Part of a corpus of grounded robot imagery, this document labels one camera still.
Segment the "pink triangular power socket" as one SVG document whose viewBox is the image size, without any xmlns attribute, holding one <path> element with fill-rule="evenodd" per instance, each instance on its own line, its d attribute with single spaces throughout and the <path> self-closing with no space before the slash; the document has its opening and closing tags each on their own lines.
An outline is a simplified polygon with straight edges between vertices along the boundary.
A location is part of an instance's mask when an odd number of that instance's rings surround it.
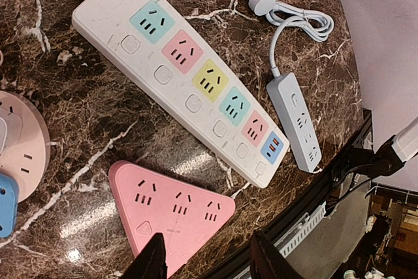
<svg viewBox="0 0 418 279">
<path fill-rule="evenodd" d="M 154 234 L 162 233 L 168 276 L 183 267 L 235 211 L 228 196 L 128 161 L 115 162 L 108 179 L 133 254 L 138 255 Z"/>
</svg>

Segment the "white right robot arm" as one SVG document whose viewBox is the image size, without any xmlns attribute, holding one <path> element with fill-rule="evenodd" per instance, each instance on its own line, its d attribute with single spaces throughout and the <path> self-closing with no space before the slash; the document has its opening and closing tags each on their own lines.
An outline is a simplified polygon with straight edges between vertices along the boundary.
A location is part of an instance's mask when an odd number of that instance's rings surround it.
<svg viewBox="0 0 418 279">
<path fill-rule="evenodd" d="M 364 165 L 357 165 L 348 173 L 364 174 L 366 184 L 379 176 L 390 176 L 400 170 L 407 161 L 417 155 L 417 120 L 413 120 L 398 134 L 381 145 Z M 250 240 L 250 274 L 252 278 L 301 278 L 301 275 L 285 260 L 279 250 L 261 231 Z"/>
</svg>

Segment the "round pink power socket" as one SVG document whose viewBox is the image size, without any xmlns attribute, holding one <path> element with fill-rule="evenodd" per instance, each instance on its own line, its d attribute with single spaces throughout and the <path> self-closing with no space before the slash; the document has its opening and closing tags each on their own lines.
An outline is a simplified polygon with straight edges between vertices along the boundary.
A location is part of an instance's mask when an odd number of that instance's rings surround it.
<svg viewBox="0 0 418 279">
<path fill-rule="evenodd" d="M 18 201 L 27 199 L 38 187 L 50 160 L 50 136 L 36 106 L 15 93 L 1 92 L 1 113 L 11 112 L 22 119 L 19 142 L 1 153 L 1 173 L 15 179 Z"/>
</svg>

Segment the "light blue power strip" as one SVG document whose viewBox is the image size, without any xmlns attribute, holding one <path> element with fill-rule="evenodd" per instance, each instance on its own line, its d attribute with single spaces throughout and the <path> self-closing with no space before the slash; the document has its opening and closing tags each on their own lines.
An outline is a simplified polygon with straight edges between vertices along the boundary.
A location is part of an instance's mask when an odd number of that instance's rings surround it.
<svg viewBox="0 0 418 279">
<path fill-rule="evenodd" d="M 266 86 L 300 170 L 313 173 L 322 158 L 319 142 L 294 73 L 281 74 Z"/>
</svg>

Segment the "blue square plug adapter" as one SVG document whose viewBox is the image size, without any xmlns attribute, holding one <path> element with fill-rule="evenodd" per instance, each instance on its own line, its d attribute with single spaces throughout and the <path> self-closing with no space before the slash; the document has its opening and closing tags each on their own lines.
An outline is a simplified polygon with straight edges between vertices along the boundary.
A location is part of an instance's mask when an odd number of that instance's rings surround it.
<svg viewBox="0 0 418 279">
<path fill-rule="evenodd" d="M 0 178 L 0 237 L 9 237 L 16 224 L 19 187 L 12 177 L 1 174 Z"/>
</svg>

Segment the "white multi-socket power strip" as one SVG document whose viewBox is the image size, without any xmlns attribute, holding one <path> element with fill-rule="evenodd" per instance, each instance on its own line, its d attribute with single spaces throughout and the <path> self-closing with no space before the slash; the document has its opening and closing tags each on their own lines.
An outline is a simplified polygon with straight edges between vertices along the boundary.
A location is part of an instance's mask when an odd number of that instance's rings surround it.
<svg viewBox="0 0 418 279">
<path fill-rule="evenodd" d="M 85 0 L 72 24 L 239 175 L 259 188 L 269 185 L 289 141 L 167 0 Z"/>
</svg>

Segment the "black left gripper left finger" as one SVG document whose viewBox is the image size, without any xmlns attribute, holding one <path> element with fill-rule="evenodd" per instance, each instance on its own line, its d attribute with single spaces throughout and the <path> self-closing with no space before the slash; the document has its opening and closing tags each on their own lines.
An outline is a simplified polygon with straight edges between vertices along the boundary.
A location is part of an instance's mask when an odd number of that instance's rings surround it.
<svg viewBox="0 0 418 279">
<path fill-rule="evenodd" d="M 167 279 L 166 249 L 162 233 L 156 233 L 123 273 L 125 279 Z"/>
</svg>

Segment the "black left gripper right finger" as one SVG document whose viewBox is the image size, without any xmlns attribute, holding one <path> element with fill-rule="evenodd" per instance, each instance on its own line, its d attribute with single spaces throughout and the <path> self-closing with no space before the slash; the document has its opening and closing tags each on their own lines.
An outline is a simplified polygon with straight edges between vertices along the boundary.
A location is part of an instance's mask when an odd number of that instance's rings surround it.
<svg viewBox="0 0 418 279">
<path fill-rule="evenodd" d="M 262 231 L 254 231 L 250 238 L 249 264 L 255 279 L 303 279 Z"/>
</svg>

